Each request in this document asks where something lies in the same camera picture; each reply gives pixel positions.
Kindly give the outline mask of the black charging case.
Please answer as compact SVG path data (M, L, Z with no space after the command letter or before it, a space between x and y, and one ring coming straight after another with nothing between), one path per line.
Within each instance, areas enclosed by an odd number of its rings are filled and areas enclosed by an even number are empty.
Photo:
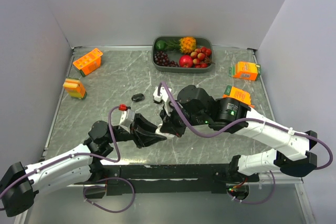
M145 96L142 93L135 94L131 97L131 100L133 102L140 102L140 101L143 101L144 99L145 99Z

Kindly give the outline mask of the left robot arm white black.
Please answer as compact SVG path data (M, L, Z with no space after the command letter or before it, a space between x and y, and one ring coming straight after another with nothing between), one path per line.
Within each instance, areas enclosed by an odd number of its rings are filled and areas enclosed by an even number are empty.
M103 179L102 160L112 161L108 155L116 151L117 163L121 159L118 142L133 141L138 148L173 138L163 133L162 125L154 125L136 113L127 117L122 113L120 125L96 121L89 137L73 149L36 164L11 165L1 179L1 210L14 217L29 209L37 195L47 194L71 184Z

